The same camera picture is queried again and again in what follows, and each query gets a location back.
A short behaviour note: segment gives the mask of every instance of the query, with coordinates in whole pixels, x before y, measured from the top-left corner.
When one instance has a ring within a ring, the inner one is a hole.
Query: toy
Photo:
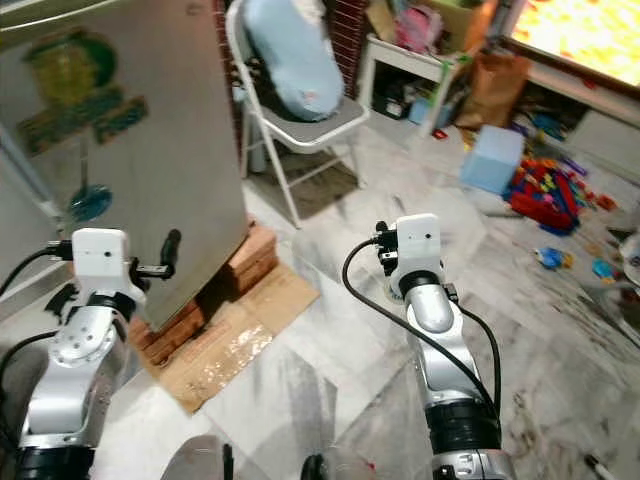
[[[591,270],[602,280],[603,283],[615,282],[616,272],[611,265],[609,265],[602,258],[596,258],[591,264]]]
[[[449,135],[447,135],[444,131],[442,131],[442,130],[440,130],[438,128],[433,132],[433,137],[438,139],[438,140],[443,140],[443,139],[449,137]]]
[[[540,222],[552,233],[571,233],[580,222],[578,205],[567,176],[541,163],[535,163],[525,171],[516,172],[503,198],[515,212]]]
[[[548,270],[558,268],[571,268],[573,266],[573,256],[555,248],[544,247],[534,250],[538,261]]]
[[[575,172],[579,173],[583,177],[586,177],[587,175],[589,175],[589,171],[586,168],[583,168],[582,166],[578,165],[574,160],[572,160],[567,156],[561,157],[560,161],[565,165],[567,165],[569,168],[574,170],[573,172],[570,172],[570,173],[573,173],[574,176],[575,176]]]
[[[558,165],[553,158],[543,158],[540,163],[546,168],[556,168]]]
[[[604,208],[607,212],[618,208],[616,202],[608,195],[599,195],[598,198],[596,198],[596,203],[599,207]]]

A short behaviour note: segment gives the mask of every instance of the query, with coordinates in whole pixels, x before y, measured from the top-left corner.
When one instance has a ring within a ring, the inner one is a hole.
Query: gray metal chair
[[[246,176],[248,153],[250,150],[265,145],[269,158],[273,162],[273,168],[278,177],[278,182],[284,193],[287,206],[291,212],[293,224],[300,228],[298,209],[291,196],[291,188],[312,176],[326,170],[342,160],[336,157],[320,165],[312,171],[296,179],[289,181],[284,174],[278,152],[274,145],[274,139],[282,142],[290,150],[300,154],[311,154],[325,150],[337,143],[347,144],[349,155],[353,160],[353,166],[358,178],[358,186],[363,183],[360,177],[358,160],[352,144],[352,136],[357,127],[369,118],[369,110],[350,98],[344,97],[338,111],[331,117],[320,122],[295,122],[279,116],[272,109],[262,105],[256,94],[253,79],[249,74],[246,61],[255,56],[247,39],[244,20],[243,5],[245,0],[235,0],[226,17],[227,39],[231,48],[231,54],[235,60],[240,80],[246,92],[244,104],[242,146],[241,146],[241,171]],[[260,129],[262,140],[249,144],[249,129],[251,117]]]

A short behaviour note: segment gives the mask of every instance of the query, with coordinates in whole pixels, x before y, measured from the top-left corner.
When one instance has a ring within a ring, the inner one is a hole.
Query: black cable
[[[31,262],[33,262],[37,258],[44,257],[46,255],[52,255],[54,253],[55,251],[51,247],[43,248],[42,250],[38,250],[37,252],[32,253],[27,258],[25,258],[22,262],[20,262],[20,264],[13,269],[13,271],[9,274],[7,279],[4,281],[4,283],[0,287],[0,297],[4,295],[4,293],[7,291],[7,288],[9,288],[9,285],[11,285],[11,282],[15,280],[15,278],[24,269],[24,267],[29,265]]]
[[[436,342],[436,341],[432,340],[431,338],[427,337],[425,334],[423,334],[417,328],[414,328],[412,325],[410,325],[409,323],[405,322],[404,320],[402,320],[397,315],[394,315],[390,311],[386,310],[384,307],[382,307],[382,306],[378,305],[377,303],[369,300],[367,297],[365,297],[360,292],[358,292],[355,288],[353,288],[353,286],[351,285],[351,282],[349,282],[349,275],[348,275],[349,265],[351,264],[351,261],[353,260],[353,257],[355,257],[356,254],[360,250],[362,250],[363,248],[365,248],[365,247],[367,247],[369,245],[376,245],[376,241],[374,239],[366,240],[366,241],[362,242],[361,244],[359,244],[358,246],[356,246],[353,250],[351,250],[349,255],[347,255],[347,258],[344,261],[344,265],[342,266],[342,283],[344,283],[345,288],[347,290],[349,290],[351,295],[356,297],[362,303],[364,303],[368,307],[374,309],[376,312],[381,313],[382,315],[387,317],[389,320],[391,320],[393,323],[395,323],[396,325],[404,328],[406,331],[408,331],[409,333],[411,333],[415,337],[418,337],[420,340],[422,340],[423,342],[425,342],[429,346],[433,347],[436,351],[438,351],[439,353],[444,355],[447,358],[447,360],[449,360],[456,367],[458,367],[460,369],[460,371],[462,371],[462,373],[464,373],[467,376],[467,378],[469,378],[471,383],[473,383],[473,386],[476,387],[476,389],[480,393],[480,396],[482,397],[482,400],[485,402],[487,407],[491,410],[491,413],[494,415],[495,419],[499,421],[500,417],[498,416],[498,412],[496,411],[496,408],[495,408],[495,405],[493,403],[493,400],[491,400],[491,396],[489,395],[489,392],[487,392],[487,389],[484,387],[482,382],[478,379],[478,377],[475,376],[475,374],[469,368],[467,368],[467,366],[464,363],[462,363],[460,360],[458,360],[458,358],[456,358],[455,355],[453,355],[451,352],[449,352],[446,348],[444,348],[438,342]]]
[[[491,331],[491,327],[485,323],[479,316],[475,313],[470,312],[466,308],[458,305],[458,308],[462,312],[463,315],[469,317],[471,320],[476,322],[484,332],[489,337],[489,343],[491,344],[491,353],[493,354],[493,404],[496,408],[496,413],[500,415],[500,399],[502,395],[502,367],[500,365],[500,350],[498,349],[498,342],[496,341],[496,337],[493,335]]]
[[[5,392],[4,392],[4,373],[9,366],[9,362],[11,358],[18,353],[18,351],[31,343],[37,342],[39,340],[44,340],[46,338],[53,337],[57,331],[41,333],[39,335],[34,335],[33,337],[25,338],[24,340],[16,343],[13,347],[7,350],[7,353],[4,354],[2,360],[0,360],[0,408],[2,408],[2,404],[5,400]],[[18,440],[14,438],[13,434],[9,431],[9,427],[4,418],[4,414],[0,411],[0,438],[2,438],[2,444],[5,448],[11,447],[10,451],[15,452],[18,449]]]

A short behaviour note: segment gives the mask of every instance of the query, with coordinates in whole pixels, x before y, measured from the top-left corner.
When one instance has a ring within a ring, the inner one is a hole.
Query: cardboard
[[[484,42],[498,0],[486,0],[474,8],[459,6],[456,0],[417,0],[415,4],[427,5],[442,15],[444,28],[451,33],[448,51],[466,52]]]
[[[223,303],[208,328],[166,365],[141,361],[186,411],[194,413],[316,298],[318,292],[304,279],[278,265],[239,300]]]
[[[395,43],[396,27],[387,0],[373,0],[366,13],[378,37],[385,42]]]

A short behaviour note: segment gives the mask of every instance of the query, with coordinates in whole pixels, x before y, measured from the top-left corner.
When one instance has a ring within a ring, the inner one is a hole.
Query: black rubber joint
[[[131,315],[136,310],[136,302],[120,292],[116,293],[113,297],[94,293],[89,297],[87,306],[113,308],[120,312],[127,323],[131,321]]]
[[[398,282],[398,286],[400,287],[400,292],[402,293],[403,298],[409,290],[414,287],[419,287],[420,285],[440,285],[440,279],[433,272],[428,272],[426,270],[417,270],[415,272],[406,274]]]
[[[482,403],[461,400],[425,410],[433,454],[500,449],[500,422]]]
[[[324,467],[324,457],[321,454],[307,457],[302,465],[300,480],[328,480]]]
[[[17,480],[89,480],[94,450],[88,447],[26,448],[20,451]]]

